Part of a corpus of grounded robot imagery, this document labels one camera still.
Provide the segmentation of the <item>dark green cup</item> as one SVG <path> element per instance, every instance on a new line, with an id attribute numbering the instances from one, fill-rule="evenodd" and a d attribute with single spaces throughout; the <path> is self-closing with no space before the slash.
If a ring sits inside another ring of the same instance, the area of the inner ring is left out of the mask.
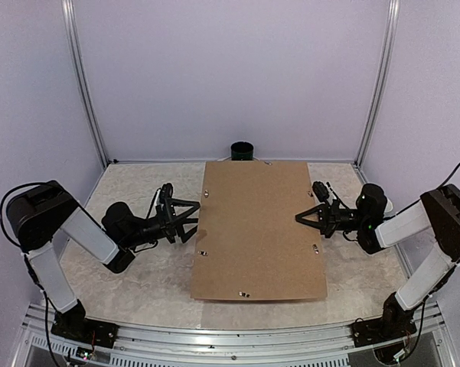
<path id="1" fill-rule="evenodd" d="M 230 159 L 232 161 L 252 161 L 253 153 L 254 146 L 248 141 L 236 141 L 230 146 Z"/>

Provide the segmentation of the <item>brown backing board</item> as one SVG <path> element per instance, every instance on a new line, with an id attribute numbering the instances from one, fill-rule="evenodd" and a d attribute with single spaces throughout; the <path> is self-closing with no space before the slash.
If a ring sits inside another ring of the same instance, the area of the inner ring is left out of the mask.
<path id="1" fill-rule="evenodd" d="M 191 298 L 323 300 L 317 229 L 295 221 L 315 204 L 303 161 L 212 161 L 204 168 Z"/>

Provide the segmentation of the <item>aluminium front rail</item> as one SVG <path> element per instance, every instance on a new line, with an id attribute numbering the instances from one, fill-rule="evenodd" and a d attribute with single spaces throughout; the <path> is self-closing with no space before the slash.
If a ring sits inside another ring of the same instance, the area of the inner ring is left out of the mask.
<path id="1" fill-rule="evenodd" d="M 35 351 L 52 351 L 59 363 L 85 366 L 375 366 L 393 341 L 357 347 L 351 324 L 332 323 L 270 330 L 202 330 L 120 325 L 112 348 L 46 334 L 44 307 L 31 305 L 22 323 L 23 363 Z"/>

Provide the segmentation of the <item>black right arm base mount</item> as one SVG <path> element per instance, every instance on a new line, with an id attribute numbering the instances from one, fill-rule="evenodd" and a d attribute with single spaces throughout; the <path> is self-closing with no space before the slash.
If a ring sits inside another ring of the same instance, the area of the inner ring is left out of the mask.
<path id="1" fill-rule="evenodd" d="M 401 339 L 417 332 L 414 322 L 390 324 L 382 318 L 356 320 L 350 328 L 356 348 Z"/>

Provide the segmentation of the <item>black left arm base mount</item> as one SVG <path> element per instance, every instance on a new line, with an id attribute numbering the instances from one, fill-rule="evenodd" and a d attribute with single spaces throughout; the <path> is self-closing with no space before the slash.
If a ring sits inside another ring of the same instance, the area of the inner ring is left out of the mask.
<path id="1" fill-rule="evenodd" d="M 51 332 L 55 336 L 108 349 L 113 348 L 118 331 L 119 326 L 115 323 L 88 318 L 72 323 L 55 321 L 51 327 Z"/>

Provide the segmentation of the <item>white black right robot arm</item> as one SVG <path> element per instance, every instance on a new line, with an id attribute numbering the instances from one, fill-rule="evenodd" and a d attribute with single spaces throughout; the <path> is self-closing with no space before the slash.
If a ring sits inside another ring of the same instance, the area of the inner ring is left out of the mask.
<path id="1" fill-rule="evenodd" d="M 336 232 L 355 233 L 368 255 L 412 242 L 426 233 L 432 236 L 429 254 L 406 283 L 385 301 L 376 331 L 394 338 L 406 326 L 406 317 L 443 286 L 460 264 L 460 189 L 446 184 L 426 191 L 398 213 L 390 214 L 390 201 L 382 187 L 362 186 L 355 206 L 349 207 L 332 188 L 315 181 L 312 191 L 319 205 L 295 216 L 295 221 L 317 229 L 325 238 Z"/>

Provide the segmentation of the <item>aluminium corner post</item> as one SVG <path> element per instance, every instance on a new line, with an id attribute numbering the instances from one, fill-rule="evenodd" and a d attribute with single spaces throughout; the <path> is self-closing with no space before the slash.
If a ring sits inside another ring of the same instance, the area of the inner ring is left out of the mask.
<path id="1" fill-rule="evenodd" d="M 400 0 L 389 1 L 387 14 L 387 23 L 385 34 L 383 37 L 383 46 L 380 53 L 380 62 L 377 71 L 376 81 L 370 107 L 367 113 L 366 125 L 362 134 L 360 145 L 356 158 L 354 160 L 355 167 L 361 171 L 366 160 L 367 152 L 372 141 L 374 129 L 377 123 L 384 90 L 387 85 L 387 78 L 390 68 L 390 61 L 393 54 L 394 42 L 396 37 L 396 29 L 400 15 Z"/>
<path id="2" fill-rule="evenodd" d="M 88 85 L 86 71 L 83 65 L 83 58 L 80 46 L 80 38 L 77 30 L 74 3 L 71 0 L 61 2 L 64 24 L 67 33 L 70 54 L 72 57 L 73 71 L 77 80 L 80 100 L 86 115 L 87 126 L 93 139 L 93 146 L 100 161 L 101 167 L 105 170 L 110 163 L 109 155 L 104 143 L 100 126 L 93 107 L 93 100 Z"/>

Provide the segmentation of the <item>left aluminium corner post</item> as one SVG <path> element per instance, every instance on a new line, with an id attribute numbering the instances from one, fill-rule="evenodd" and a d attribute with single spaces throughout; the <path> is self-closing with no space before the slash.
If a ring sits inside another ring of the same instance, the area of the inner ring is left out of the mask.
<path id="1" fill-rule="evenodd" d="M 64 24 L 67 33 L 70 54 L 72 57 L 73 71 L 77 80 L 80 100 L 86 115 L 87 126 L 93 139 L 93 146 L 100 161 L 101 167 L 105 170 L 110 163 L 109 155 L 104 143 L 100 126 L 93 107 L 93 100 L 88 85 L 86 71 L 83 65 L 83 58 L 80 46 L 80 38 L 77 30 L 74 3 L 71 0 L 61 2 Z"/>

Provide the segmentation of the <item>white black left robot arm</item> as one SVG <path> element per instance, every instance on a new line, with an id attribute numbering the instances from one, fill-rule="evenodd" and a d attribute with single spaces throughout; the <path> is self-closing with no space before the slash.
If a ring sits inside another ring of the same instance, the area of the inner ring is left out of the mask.
<path id="1" fill-rule="evenodd" d="M 92 324 L 60 264 L 55 240 L 80 246 L 113 274 L 124 272 L 140 252 L 160 241 L 186 243 L 197 232 L 198 201 L 178 199 L 165 183 L 155 191 L 148 212 L 137 216 L 123 201 L 111 204 L 100 221 L 55 180 L 10 189 L 0 202 L 0 226 L 19 248 L 33 282 L 47 304 L 62 317 L 74 339 L 86 339 Z"/>

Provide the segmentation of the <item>right aluminium corner post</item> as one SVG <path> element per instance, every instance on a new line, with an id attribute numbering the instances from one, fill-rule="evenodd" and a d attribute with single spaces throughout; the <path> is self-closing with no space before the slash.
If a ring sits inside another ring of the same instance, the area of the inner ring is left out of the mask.
<path id="1" fill-rule="evenodd" d="M 394 42 L 396 37 L 396 29 L 400 15 L 400 0 L 389 1 L 387 14 L 387 23 L 385 34 L 383 37 L 383 46 L 380 53 L 380 62 L 377 71 L 376 81 L 370 107 L 367 113 L 366 125 L 362 134 L 360 145 L 356 158 L 354 160 L 355 167 L 361 171 L 366 160 L 367 152 L 372 141 L 374 129 L 377 123 L 384 90 L 387 85 L 387 78 L 390 68 L 390 61 L 393 54 Z"/>

